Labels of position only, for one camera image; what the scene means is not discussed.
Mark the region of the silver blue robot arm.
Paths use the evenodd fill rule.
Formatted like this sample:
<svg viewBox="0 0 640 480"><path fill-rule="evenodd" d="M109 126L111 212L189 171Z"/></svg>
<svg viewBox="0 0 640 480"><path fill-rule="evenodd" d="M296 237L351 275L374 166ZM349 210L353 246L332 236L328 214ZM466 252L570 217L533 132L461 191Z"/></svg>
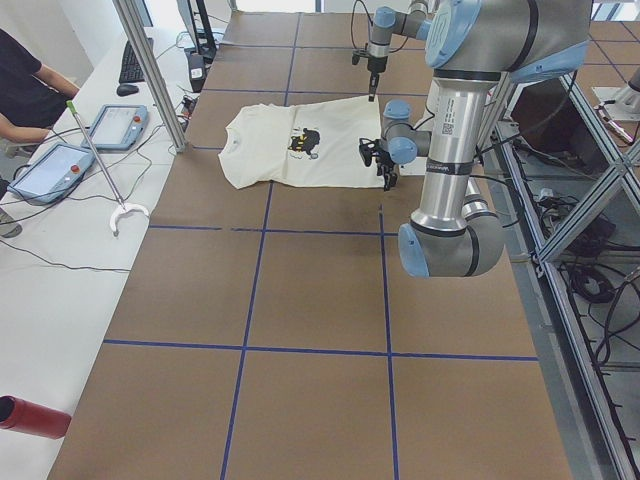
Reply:
<svg viewBox="0 0 640 480"><path fill-rule="evenodd" d="M389 55L392 53L391 40L394 35L406 39L425 41L431 28L433 14L439 1L411 1L409 10L404 13L388 6L376 9L369 20L369 36L365 46L353 46L352 64L361 59L367 62L370 78L368 83L368 101L376 99L380 75L386 71Z"/></svg>
<svg viewBox="0 0 640 480"><path fill-rule="evenodd" d="M502 77L531 83L579 69L591 9L588 1L414 1L404 13L376 11L364 52L370 87L377 87L391 40L400 35L425 42L436 88L430 130L410 126L409 105L393 100L380 137L359 146L387 186L397 165L426 161L420 205L398 233L409 275L472 277L497 263L503 229L472 178L486 97Z"/></svg>

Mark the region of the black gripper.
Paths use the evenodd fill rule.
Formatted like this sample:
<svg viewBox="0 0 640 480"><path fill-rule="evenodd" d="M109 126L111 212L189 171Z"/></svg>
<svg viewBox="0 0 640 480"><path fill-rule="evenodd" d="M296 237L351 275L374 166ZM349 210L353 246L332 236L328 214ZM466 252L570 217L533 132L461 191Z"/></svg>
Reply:
<svg viewBox="0 0 640 480"><path fill-rule="evenodd" d="M384 180L383 190L390 191L396 186L398 174L390 154L382 147L380 139L360 138L358 151L366 167L375 164L376 175Z"/></svg>
<svg viewBox="0 0 640 480"><path fill-rule="evenodd" d="M356 48L352 52L352 64L357 65L361 59L367 62L367 70L371 73L368 84L368 101L376 99L379 75L386 71L388 46L370 44L366 48Z"/></svg>

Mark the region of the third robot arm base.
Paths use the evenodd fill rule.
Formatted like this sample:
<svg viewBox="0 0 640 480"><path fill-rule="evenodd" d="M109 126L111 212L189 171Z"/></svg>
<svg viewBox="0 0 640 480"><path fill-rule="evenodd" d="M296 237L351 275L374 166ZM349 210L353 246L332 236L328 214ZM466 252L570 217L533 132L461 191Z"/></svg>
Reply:
<svg viewBox="0 0 640 480"><path fill-rule="evenodd" d="M623 141L633 138L620 125L621 122L639 122L639 69L623 87L594 87L599 103L594 107L601 121Z"/></svg>

